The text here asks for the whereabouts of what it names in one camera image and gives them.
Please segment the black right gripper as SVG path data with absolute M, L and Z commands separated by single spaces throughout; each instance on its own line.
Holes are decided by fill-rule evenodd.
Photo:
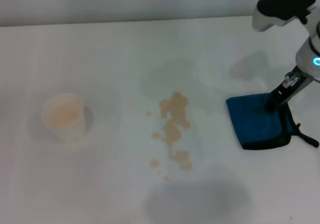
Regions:
M 284 76 L 283 82 L 269 93 L 265 104 L 266 112 L 274 112 L 285 106 L 296 94 L 312 83 L 311 77 L 297 66 Z

